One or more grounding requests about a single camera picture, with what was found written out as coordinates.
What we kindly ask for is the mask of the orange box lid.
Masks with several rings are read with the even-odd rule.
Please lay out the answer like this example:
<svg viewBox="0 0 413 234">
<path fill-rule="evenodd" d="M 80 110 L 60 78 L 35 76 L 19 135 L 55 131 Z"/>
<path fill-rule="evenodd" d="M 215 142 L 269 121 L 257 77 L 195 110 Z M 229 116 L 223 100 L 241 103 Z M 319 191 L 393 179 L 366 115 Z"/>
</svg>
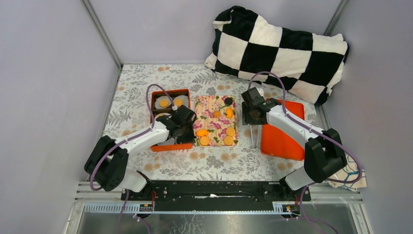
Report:
<svg viewBox="0 0 413 234">
<path fill-rule="evenodd" d="M 304 160 L 304 149 L 286 133 L 269 124 L 262 126 L 261 153 L 296 161 Z"/>
</svg>

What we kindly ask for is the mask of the orange compartment cookie box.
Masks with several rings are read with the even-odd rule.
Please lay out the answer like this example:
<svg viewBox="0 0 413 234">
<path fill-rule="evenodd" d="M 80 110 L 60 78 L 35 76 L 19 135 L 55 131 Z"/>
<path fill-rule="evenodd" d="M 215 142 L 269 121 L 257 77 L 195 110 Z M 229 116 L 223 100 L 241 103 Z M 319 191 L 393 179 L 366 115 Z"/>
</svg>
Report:
<svg viewBox="0 0 413 234">
<path fill-rule="evenodd" d="M 170 115 L 172 113 L 172 104 L 178 104 L 178 106 L 184 105 L 188 108 L 191 107 L 188 89 L 168 90 L 167 93 L 172 100 L 170 100 L 163 91 L 152 92 L 151 94 L 151 111 L 155 118 Z M 151 146 L 150 149 L 153 152 L 164 152 L 188 150 L 191 149 L 192 146 L 192 143 L 178 144 L 174 138 L 171 138 Z"/>
</svg>

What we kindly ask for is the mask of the floral cookie tray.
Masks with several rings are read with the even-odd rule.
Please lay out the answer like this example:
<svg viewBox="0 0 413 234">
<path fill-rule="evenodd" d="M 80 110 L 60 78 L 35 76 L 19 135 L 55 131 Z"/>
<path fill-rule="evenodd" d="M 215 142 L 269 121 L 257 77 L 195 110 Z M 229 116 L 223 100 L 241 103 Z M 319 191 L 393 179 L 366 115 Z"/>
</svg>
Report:
<svg viewBox="0 0 413 234">
<path fill-rule="evenodd" d="M 234 99 L 234 103 L 230 106 L 224 104 L 224 99 L 231 97 Z M 228 119 L 225 116 L 227 108 L 234 110 L 234 116 L 232 119 Z M 195 145 L 198 147 L 205 147 L 200 144 L 200 137 L 196 135 L 199 130 L 208 130 L 208 138 L 210 143 L 206 147 L 233 147 L 238 143 L 238 115 L 236 99 L 233 96 L 198 96 L 195 100 L 194 111 L 196 114 L 196 120 L 193 124 L 194 133 L 196 136 Z M 214 118 L 213 112 L 220 111 L 221 116 Z M 223 140 L 227 136 L 225 131 L 228 127 L 232 127 L 236 130 L 234 137 L 234 143 L 231 146 L 224 144 Z"/>
</svg>

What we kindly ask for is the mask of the round swirl butter cookie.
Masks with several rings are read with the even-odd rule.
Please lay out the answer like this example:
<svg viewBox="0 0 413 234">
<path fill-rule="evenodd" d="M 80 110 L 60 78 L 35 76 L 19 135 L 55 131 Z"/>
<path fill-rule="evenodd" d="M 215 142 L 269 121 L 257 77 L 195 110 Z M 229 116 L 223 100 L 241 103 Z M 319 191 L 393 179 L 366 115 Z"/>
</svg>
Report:
<svg viewBox="0 0 413 234">
<path fill-rule="evenodd" d="M 221 115 L 222 115 L 222 114 L 221 114 L 220 111 L 214 111 L 214 112 L 213 112 L 214 118 L 219 118 Z"/>
</svg>

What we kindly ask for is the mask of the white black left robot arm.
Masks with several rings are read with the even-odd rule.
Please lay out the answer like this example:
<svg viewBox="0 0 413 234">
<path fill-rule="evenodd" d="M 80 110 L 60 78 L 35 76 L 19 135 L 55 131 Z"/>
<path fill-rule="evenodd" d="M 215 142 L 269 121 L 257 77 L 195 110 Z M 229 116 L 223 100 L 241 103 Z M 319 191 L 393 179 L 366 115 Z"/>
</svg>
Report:
<svg viewBox="0 0 413 234">
<path fill-rule="evenodd" d="M 151 194 L 150 180 L 141 172 L 127 168 L 129 157 L 169 139 L 176 143 L 193 143 L 193 124 L 196 114 L 186 106 L 180 106 L 169 115 L 154 118 L 151 124 L 135 133 L 113 139 L 101 137 L 88 157 L 84 171 L 90 175 L 94 191 L 112 191 L 121 188 L 132 191 L 139 200 Z"/>
</svg>

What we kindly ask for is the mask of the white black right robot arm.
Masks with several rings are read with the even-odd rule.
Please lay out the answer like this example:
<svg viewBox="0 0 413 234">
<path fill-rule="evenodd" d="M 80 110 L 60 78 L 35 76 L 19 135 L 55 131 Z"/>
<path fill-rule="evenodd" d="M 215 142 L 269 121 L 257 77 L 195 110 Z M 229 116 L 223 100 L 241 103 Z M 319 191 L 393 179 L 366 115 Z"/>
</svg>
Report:
<svg viewBox="0 0 413 234">
<path fill-rule="evenodd" d="M 242 93 L 244 125 L 271 125 L 278 128 L 304 150 L 304 165 L 280 180 L 279 193 L 287 201 L 293 200 L 299 189 L 311 183 L 322 183 L 347 166 L 345 152 L 338 132 L 312 127 L 287 110 L 285 103 L 274 98 L 265 99 L 257 88 Z"/>
</svg>

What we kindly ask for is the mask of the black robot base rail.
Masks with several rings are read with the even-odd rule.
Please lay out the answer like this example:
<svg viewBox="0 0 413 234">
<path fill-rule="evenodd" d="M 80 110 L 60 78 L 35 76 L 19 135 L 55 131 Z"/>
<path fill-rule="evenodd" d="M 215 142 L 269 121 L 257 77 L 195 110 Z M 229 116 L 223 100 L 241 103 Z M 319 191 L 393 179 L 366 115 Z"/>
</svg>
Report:
<svg viewBox="0 0 413 234">
<path fill-rule="evenodd" d="M 153 180 L 143 191 L 122 194 L 121 200 L 147 201 L 157 212 L 266 212 L 275 202 L 311 201 L 308 189 L 289 192 L 268 181 Z"/>
</svg>

